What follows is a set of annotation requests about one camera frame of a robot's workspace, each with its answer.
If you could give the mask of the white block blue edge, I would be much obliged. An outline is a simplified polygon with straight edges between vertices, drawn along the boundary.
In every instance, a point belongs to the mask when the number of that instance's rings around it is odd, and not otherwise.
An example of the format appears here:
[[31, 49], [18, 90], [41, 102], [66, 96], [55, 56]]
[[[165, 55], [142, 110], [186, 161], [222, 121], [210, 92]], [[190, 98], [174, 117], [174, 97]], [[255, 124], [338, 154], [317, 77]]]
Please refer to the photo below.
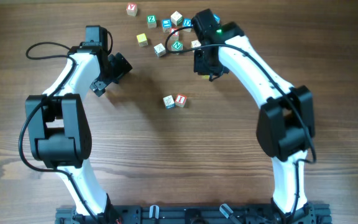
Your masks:
[[163, 102], [166, 109], [174, 108], [175, 107], [175, 100], [173, 99], [172, 95], [165, 96], [163, 98]]

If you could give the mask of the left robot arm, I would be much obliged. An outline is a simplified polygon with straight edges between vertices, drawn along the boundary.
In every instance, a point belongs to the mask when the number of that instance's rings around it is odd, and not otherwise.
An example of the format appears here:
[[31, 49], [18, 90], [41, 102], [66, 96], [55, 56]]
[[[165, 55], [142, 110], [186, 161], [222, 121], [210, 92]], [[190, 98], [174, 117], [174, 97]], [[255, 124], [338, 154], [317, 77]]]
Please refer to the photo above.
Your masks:
[[32, 170], [56, 173], [75, 201], [72, 209], [57, 210], [57, 223], [121, 221], [93, 172], [92, 137], [83, 107], [87, 92], [101, 96], [132, 70], [122, 54], [111, 51], [111, 33], [86, 26], [85, 40], [63, 55], [67, 64], [52, 86], [25, 101], [26, 121], [18, 142], [21, 160]]

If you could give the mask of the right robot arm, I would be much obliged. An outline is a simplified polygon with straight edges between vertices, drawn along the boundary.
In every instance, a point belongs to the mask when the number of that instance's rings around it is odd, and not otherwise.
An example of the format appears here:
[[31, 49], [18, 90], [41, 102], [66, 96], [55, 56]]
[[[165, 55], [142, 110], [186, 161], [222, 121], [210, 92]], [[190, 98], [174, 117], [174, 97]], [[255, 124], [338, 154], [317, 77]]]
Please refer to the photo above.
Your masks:
[[259, 108], [256, 136], [273, 164], [273, 204], [290, 223], [307, 199], [303, 171], [309, 152], [314, 154], [313, 96], [305, 86], [295, 88], [281, 78], [251, 46], [235, 23], [219, 24], [210, 9], [197, 13], [191, 25], [201, 45], [194, 52], [194, 71], [213, 81], [232, 72]]

